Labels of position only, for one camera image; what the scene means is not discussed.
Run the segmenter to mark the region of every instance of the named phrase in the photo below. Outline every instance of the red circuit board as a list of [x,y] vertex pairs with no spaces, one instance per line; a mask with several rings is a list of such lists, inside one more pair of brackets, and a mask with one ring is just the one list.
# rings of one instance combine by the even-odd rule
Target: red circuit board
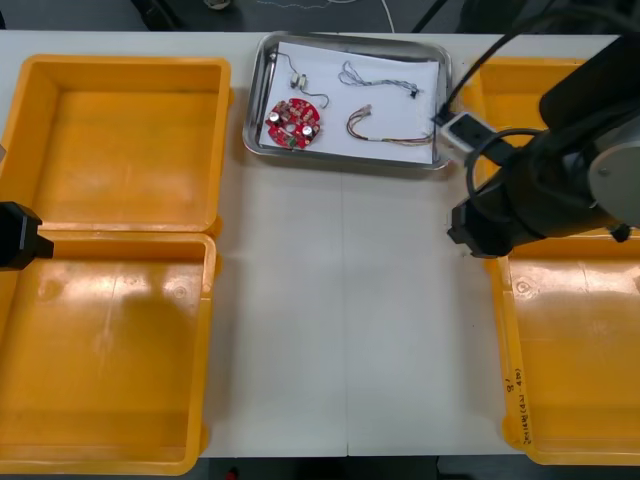
[[304,149],[320,133],[320,114],[308,101],[292,98],[278,102],[267,115],[266,124],[269,136],[281,147]]

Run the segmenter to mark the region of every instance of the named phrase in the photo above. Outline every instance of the capacitor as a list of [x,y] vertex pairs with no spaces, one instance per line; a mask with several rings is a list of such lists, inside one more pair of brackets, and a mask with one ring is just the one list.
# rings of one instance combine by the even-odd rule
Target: capacitor
[[271,112],[271,113],[269,114],[269,121],[270,121],[271,123],[274,123],[274,124],[279,123],[279,122],[280,122],[280,115],[278,115],[278,113],[277,113],[277,112]]

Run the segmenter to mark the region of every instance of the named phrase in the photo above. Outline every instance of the wire harness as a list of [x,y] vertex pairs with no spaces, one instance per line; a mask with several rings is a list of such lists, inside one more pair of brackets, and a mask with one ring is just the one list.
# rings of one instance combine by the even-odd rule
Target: wire harness
[[347,121],[347,132],[349,132],[349,135],[353,138],[357,138],[358,140],[364,140],[367,142],[394,143],[405,147],[421,147],[431,143],[433,139],[432,135],[427,135],[422,138],[374,138],[359,134],[354,130],[354,127],[365,118],[371,116],[372,109],[373,107],[371,105],[365,105],[351,114]]
[[350,87],[375,87],[377,85],[395,85],[396,87],[404,88],[409,91],[412,98],[416,98],[420,89],[415,83],[407,82],[405,80],[364,80],[360,74],[356,71],[350,61],[346,61],[342,64],[342,71],[338,74],[338,80],[343,85]]

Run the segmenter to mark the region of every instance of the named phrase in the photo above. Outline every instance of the white paper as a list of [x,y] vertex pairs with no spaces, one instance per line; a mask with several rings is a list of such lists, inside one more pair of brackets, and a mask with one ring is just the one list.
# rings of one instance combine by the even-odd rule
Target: white paper
[[[293,72],[286,57],[278,55],[269,92],[266,115],[280,100],[305,98],[316,106],[321,116],[321,131],[305,150],[352,157],[376,158],[430,164],[432,146],[406,147],[392,143],[367,142],[349,135],[346,130],[349,116],[367,104],[373,106],[372,115],[355,127],[368,137],[421,138],[433,133],[436,110],[438,63],[407,63],[322,48],[280,43],[278,51],[291,57],[293,67],[308,77],[309,93],[327,94],[331,103],[326,109],[322,97],[308,97],[289,86]],[[350,61],[366,81],[393,79],[415,83],[421,90],[414,99],[404,88],[395,85],[355,87],[338,80],[345,61]],[[260,134],[262,145],[277,146],[269,137],[268,128]]]

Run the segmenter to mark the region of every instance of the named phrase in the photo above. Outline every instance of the black cable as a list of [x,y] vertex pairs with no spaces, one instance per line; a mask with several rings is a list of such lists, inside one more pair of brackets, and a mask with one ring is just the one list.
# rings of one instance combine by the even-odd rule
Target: black cable
[[542,10],[540,10],[540,15],[542,15],[543,13],[547,13],[549,9],[553,7],[554,3],[556,3],[556,0],[549,0],[547,4],[544,7],[542,7]]
[[602,10],[600,8],[594,7],[568,7],[561,8],[558,10],[552,10],[549,12],[541,13],[539,15],[535,15],[533,17],[527,18],[517,24],[514,28],[511,29],[508,33],[504,34],[496,43],[494,43],[482,56],[476,60],[476,62],[471,66],[469,71],[465,73],[462,77],[462,80],[458,82],[455,88],[451,91],[449,98],[442,105],[440,111],[438,112],[437,118],[444,119],[447,117],[447,114],[451,110],[451,104],[458,96],[464,85],[473,77],[473,75],[480,69],[482,65],[486,63],[498,50],[500,50],[504,45],[509,43],[518,35],[529,31],[532,27],[536,26],[541,22],[546,22],[548,20],[554,20],[557,18],[566,18],[566,17],[574,17],[578,19],[596,19],[608,22],[610,25],[615,26],[622,30],[625,33],[633,33],[640,31],[640,27],[631,20],[626,19],[625,17],[618,15],[613,12],[608,12],[606,10]]
[[473,184],[473,173],[475,171],[475,166],[480,158],[480,155],[496,140],[499,140],[504,137],[511,137],[513,135],[531,135],[535,136],[541,133],[540,130],[536,130],[533,128],[510,128],[508,130],[503,130],[501,132],[496,132],[483,142],[479,143],[476,148],[467,156],[467,174],[466,174],[466,183],[467,183],[467,192],[469,194],[469,200],[473,207],[484,215],[487,219],[493,222],[505,223],[511,221],[510,217],[506,215],[498,215],[493,212],[488,211],[484,208],[480,202],[478,201],[478,191],[476,190],[475,185]]
[[413,30],[411,30],[411,33],[422,32],[422,29],[426,27],[427,23],[429,23],[433,19],[433,17],[435,17],[438,14],[440,9],[444,7],[445,3],[447,3],[447,0],[436,0],[436,2],[433,5],[431,5],[431,8],[427,10],[427,13],[425,13],[424,16],[420,19],[420,21],[416,23],[416,26],[413,27]]

